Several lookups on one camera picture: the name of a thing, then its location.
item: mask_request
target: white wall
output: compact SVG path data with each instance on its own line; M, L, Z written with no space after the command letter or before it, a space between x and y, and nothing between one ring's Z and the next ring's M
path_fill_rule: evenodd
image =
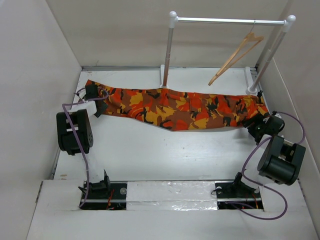
M269 108L297 115L306 130L306 153L300 171L301 187L320 236L320 1L295 0L289 12L296 22L279 47L261 81ZM301 138L299 125L285 118L284 135Z
M0 0L0 238L26 239L81 67L45 0Z
M47 0L81 66L160 66L169 12L180 17L278 20L288 0ZM172 66L220 67L251 26L178 23ZM270 26L254 32L268 38ZM266 40L236 67L254 67Z

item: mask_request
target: camouflage pants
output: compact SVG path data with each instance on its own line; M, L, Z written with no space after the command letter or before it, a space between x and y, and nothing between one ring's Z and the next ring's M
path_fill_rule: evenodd
M258 113L268 116L264 100L252 95L179 92L167 88L125 89L88 80L109 93L105 115L137 119L168 130L237 127Z

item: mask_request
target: wooden hanger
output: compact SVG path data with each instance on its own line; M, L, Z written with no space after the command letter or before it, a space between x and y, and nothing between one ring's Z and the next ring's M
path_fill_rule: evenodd
M238 62L243 56L245 56L248 52L250 52L255 46L257 46L262 40L264 36L255 36L253 32L249 32L247 36L242 40L239 47L235 50L235 52L229 57L229 59L223 64L220 70L213 76L213 78L209 82L209 86L220 77L225 71L231 68L236 62ZM243 49L247 43L256 42L253 46L251 46L245 53L243 53L240 57L238 57L235 61L232 61L236 55Z

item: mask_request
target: clothing rack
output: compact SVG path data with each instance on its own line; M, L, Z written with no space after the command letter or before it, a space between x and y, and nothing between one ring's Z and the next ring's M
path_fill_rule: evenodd
M175 11L171 11L169 23L169 33L168 41L166 45L165 62L164 62L164 72L162 80L162 88L167 88L168 74L169 74L169 64L170 64L170 54L172 39L174 34L174 28L176 23L207 23L207 24L239 24L239 25L260 25L260 26L281 26L281 33L278 35L274 44L270 48L270 53L265 60L265 63L261 70L259 71L255 81L252 86L249 86L246 90L248 95L257 93L257 86L263 74L265 73L270 61L275 55L278 47L280 46L282 40L284 39L286 33L289 31L292 24L295 22L296 17L294 15L288 16L285 20L257 20L257 19L227 19L227 18L199 18L199 17L179 17Z

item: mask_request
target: hanger hook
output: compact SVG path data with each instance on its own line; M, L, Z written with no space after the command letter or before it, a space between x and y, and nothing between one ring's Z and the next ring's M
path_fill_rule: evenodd
M253 22L253 26L252 26L252 28L251 28L251 30L250 30L250 32L249 33L251 33L252 32L252 30L254 29L254 27L255 27L255 24L256 24L256 19L254 20L254 22Z

